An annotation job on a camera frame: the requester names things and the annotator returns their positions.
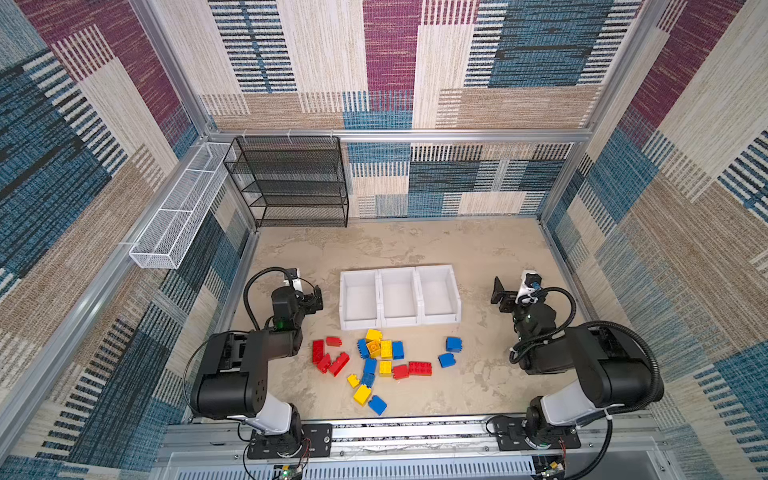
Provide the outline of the red long brick tall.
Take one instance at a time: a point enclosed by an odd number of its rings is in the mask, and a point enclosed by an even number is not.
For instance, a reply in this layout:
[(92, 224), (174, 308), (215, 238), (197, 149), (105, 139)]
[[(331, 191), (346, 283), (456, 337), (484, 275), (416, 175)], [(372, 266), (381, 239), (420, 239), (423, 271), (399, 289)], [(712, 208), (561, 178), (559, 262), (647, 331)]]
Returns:
[(312, 342), (312, 363), (319, 364), (325, 356), (325, 342), (323, 340), (314, 340)]

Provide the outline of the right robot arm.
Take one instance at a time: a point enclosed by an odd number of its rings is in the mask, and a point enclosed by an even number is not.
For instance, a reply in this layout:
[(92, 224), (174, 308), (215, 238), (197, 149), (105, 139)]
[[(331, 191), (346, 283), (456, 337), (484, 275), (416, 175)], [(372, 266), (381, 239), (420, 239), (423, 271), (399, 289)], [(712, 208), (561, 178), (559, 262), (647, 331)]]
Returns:
[(517, 335), (509, 361), (528, 375), (574, 371), (574, 382), (534, 398), (525, 417), (509, 429), (533, 449), (555, 443), (574, 448), (576, 430), (600, 418), (645, 409), (664, 396), (660, 365), (650, 345), (634, 330), (610, 321), (573, 323), (575, 297), (542, 284), (526, 271), (516, 290), (496, 279), (490, 298), (512, 317)]

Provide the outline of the red long diagonal brick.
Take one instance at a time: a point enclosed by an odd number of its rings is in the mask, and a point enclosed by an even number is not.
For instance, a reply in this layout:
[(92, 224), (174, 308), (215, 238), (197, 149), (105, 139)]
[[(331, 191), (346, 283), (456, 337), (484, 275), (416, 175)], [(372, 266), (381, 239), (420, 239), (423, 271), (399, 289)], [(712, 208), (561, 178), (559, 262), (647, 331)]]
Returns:
[(334, 376), (337, 377), (339, 373), (344, 369), (344, 367), (349, 362), (350, 357), (346, 352), (342, 352), (330, 365), (329, 372)]

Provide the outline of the small red brick top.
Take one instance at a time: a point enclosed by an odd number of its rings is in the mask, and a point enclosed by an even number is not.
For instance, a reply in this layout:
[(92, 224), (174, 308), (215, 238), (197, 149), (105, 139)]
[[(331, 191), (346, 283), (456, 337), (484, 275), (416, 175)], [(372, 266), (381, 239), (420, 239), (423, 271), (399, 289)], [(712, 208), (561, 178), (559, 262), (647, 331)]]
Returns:
[(326, 344), (332, 347), (341, 347), (343, 342), (339, 337), (328, 336), (326, 338)]

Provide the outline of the yellow brick top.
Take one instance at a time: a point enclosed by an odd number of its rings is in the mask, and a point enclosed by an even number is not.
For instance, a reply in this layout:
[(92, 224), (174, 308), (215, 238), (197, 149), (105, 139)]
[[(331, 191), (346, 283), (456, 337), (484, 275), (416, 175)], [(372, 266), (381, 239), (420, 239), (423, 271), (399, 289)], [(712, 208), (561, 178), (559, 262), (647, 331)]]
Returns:
[(379, 330), (369, 329), (365, 336), (367, 341), (380, 341), (383, 338), (383, 333)]

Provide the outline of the yellow hollow brick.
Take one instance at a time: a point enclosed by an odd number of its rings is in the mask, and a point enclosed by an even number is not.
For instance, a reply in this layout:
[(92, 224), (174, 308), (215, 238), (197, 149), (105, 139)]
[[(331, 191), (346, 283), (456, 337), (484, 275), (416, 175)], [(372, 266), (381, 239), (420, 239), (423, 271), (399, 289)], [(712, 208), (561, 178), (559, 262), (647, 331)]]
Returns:
[(379, 358), (381, 356), (381, 342), (379, 340), (367, 342), (366, 348), (370, 358)]

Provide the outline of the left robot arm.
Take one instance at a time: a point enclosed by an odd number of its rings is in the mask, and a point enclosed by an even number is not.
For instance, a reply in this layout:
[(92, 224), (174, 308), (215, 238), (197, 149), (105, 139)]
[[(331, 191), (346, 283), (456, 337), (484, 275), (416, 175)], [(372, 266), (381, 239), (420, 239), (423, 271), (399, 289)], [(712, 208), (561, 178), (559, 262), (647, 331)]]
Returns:
[[(270, 273), (280, 273), (286, 284), (271, 294), (273, 315), (259, 326), (249, 303), (253, 284)], [(243, 304), (254, 328), (214, 334), (203, 344), (203, 354), (188, 402), (192, 412), (213, 420), (234, 420), (253, 430), (248, 441), (253, 453), (291, 458), (308, 448), (298, 409), (268, 392), (268, 366), (276, 359), (298, 354), (302, 324), (323, 309), (322, 290), (305, 282), (298, 270), (268, 267), (244, 286)]]

